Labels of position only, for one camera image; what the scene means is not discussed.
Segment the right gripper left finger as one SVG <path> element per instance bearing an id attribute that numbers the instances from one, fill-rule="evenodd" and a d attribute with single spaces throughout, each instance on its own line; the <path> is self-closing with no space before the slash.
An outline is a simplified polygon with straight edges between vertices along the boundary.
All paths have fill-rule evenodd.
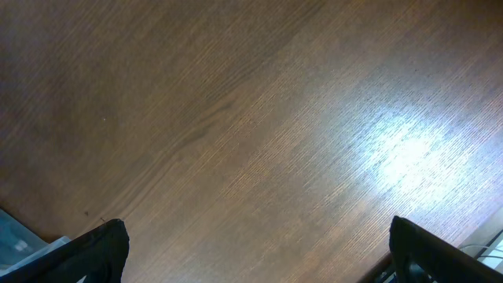
<path id="1" fill-rule="evenodd" d="M 120 283 L 130 238 L 121 219 L 111 219 L 73 241 L 1 277 L 1 283 Z"/>

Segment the clear plastic storage bin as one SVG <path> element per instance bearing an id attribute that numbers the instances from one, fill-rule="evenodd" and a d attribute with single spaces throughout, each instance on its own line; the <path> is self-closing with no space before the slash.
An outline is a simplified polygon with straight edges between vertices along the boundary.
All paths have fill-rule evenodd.
<path id="1" fill-rule="evenodd" d="M 58 249 L 71 240 L 60 237 L 47 243 L 1 210 L 1 276 Z"/>

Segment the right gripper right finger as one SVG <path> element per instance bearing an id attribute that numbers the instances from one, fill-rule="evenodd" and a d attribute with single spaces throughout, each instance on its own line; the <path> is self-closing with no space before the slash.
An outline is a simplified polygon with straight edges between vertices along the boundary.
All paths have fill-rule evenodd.
<path id="1" fill-rule="evenodd" d="M 502 283 L 502 274 L 408 219 L 395 216 L 389 248 L 398 282 Z"/>

